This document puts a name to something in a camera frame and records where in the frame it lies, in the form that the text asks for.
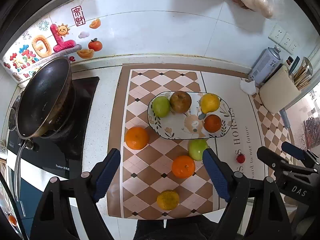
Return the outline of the small red cherry tomato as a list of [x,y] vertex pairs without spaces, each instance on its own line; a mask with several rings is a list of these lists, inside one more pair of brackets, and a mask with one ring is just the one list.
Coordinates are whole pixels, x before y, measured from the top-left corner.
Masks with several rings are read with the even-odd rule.
[[246,161],[246,157],[244,154],[239,154],[236,158],[236,161],[240,164],[243,164]]

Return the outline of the crumpled white tissue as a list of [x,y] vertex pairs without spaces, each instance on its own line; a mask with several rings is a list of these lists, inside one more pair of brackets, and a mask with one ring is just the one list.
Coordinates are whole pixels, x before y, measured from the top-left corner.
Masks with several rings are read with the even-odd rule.
[[247,95],[253,95],[257,91],[257,88],[255,86],[255,81],[248,82],[246,80],[241,80],[240,81],[240,88]]

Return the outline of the green apple on plate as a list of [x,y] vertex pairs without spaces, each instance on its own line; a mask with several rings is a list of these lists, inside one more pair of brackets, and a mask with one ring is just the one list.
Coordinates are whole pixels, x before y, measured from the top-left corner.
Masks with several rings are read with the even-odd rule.
[[165,96],[158,96],[152,102],[152,110],[157,117],[164,118],[170,112],[170,102]]

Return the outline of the grey spray can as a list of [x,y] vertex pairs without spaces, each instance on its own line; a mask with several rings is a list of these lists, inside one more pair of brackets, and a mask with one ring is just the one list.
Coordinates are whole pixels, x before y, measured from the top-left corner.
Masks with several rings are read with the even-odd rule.
[[280,52],[278,46],[266,48],[253,66],[248,78],[255,81],[256,85],[260,85],[280,62]]

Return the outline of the yellow lemon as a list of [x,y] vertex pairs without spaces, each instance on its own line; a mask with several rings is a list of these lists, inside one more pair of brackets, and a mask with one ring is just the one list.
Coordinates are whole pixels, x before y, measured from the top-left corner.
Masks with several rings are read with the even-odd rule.
[[200,108],[202,113],[207,114],[217,111],[220,107],[220,98],[216,94],[207,93],[201,97]]

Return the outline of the black induction cooktop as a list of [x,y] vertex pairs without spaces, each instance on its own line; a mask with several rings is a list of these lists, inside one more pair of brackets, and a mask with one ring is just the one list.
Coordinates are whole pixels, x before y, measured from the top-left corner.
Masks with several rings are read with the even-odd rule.
[[97,76],[72,81],[66,99],[67,112],[62,112],[55,123],[60,127],[33,138],[33,149],[22,151],[23,160],[62,178],[80,175],[86,128],[98,82]]

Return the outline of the black frying pan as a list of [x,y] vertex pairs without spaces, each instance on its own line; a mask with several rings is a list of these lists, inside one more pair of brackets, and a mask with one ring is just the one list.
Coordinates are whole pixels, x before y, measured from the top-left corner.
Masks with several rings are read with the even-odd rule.
[[62,130],[75,104],[71,64],[61,56],[47,62],[21,93],[15,112],[17,133],[14,168],[14,198],[20,201],[21,158],[24,149],[34,149],[33,139],[49,138]]

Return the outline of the colourful wall stickers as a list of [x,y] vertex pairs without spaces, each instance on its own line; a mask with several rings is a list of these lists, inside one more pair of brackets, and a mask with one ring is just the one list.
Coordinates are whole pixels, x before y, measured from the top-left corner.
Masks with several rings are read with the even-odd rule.
[[74,3],[63,5],[31,25],[1,58],[16,83],[31,78],[46,62],[65,56],[70,62],[92,59],[103,49],[101,17]]

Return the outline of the cream utensil holder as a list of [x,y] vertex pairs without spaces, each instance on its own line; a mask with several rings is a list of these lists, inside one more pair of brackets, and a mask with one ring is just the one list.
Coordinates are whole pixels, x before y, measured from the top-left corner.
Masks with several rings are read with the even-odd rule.
[[299,94],[286,66],[282,66],[259,90],[262,104],[272,114],[278,113]]

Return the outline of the oval patterned ceramic plate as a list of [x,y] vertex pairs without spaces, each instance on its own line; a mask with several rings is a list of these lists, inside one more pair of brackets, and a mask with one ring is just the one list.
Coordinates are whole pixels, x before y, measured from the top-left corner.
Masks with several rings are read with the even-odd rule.
[[200,109],[200,100],[204,93],[190,92],[191,106],[185,113],[175,113],[171,110],[167,116],[158,117],[152,109],[152,101],[148,105],[148,123],[149,126],[164,139],[170,140],[191,140],[191,139],[209,139],[225,136],[231,129],[232,116],[231,109],[223,100],[219,98],[220,107],[211,114],[221,119],[221,128],[216,132],[208,132],[204,128],[204,120],[199,119],[202,112]]

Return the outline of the checkered kitchen mat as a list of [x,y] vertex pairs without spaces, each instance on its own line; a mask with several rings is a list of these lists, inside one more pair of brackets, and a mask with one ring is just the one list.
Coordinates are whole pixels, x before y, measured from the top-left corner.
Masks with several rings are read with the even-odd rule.
[[[216,94],[231,109],[232,124],[220,138],[205,139],[221,161],[248,178],[263,179],[268,168],[257,159],[256,151],[266,146],[282,154],[281,145],[289,141],[288,130],[279,114],[271,114],[258,95],[247,95],[240,89],[241,78],[210,72],[208,68],[184,66],[147,68],[125,66],[120,74],[114,101],[109,146],[121,153],[119,170],[107,192],[108,214],[131,219],[180,218],[222,209],[220,199],[204,165],[195,162],[195,173],[186,179],[171,171],[172,162],[188,155],[190,140],[170,140],[159,136],[148,123],[148,105],[158,96],[170,101],[175,91]],[[129,148],[125,134],[131,127],[142,127],[149,143],[141,150]],[[244,154],[246,161],[236,161]],[[173,210],[162,210],[157,196],[166,190],[178,193],[180,202]]]

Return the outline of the white wall socket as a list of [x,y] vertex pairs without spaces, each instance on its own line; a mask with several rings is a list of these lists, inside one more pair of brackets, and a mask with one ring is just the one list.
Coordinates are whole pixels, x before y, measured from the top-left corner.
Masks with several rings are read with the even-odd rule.
[[299,48],[299,44],[293,36],[278,24],[273,26],[268,38],[291,55],[295,54]]

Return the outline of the yellow-green mandarin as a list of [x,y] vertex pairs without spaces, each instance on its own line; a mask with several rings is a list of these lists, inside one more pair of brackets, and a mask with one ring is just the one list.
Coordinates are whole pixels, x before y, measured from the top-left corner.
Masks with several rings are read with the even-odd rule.
[[163,191],[157,196],[157,205],[162,210],[173,210],[178,206],[179,202],[178,193],[172,190]]

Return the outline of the brown russet apple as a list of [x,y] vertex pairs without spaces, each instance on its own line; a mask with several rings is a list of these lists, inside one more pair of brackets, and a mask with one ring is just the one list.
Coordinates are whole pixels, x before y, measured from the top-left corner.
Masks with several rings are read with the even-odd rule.
[[191,107],[191,96],[184,91],[175,91],[170,97],[170,105],[176,113],[185,113]]

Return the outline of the green apple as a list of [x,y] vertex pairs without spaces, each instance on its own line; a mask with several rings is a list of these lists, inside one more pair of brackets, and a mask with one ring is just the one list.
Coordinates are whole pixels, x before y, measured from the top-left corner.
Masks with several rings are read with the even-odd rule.
[[170,112],[170,102],[165,96],[158,96],[152,102],[152,110],[157,117],[164,118]]
[[188,142],[188,153],[195,161],[201,161],[203,159],[203,152],[208,148],[207,141],[205,139],[194,139]]

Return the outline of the dark orange on plate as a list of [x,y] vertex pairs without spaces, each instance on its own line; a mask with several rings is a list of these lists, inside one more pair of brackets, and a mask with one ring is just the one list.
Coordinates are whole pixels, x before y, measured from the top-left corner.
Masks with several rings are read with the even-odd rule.
[[215,114],[208,115],[204,120],[203,126],[207,132],[215,133],[221,129],[221,118]]

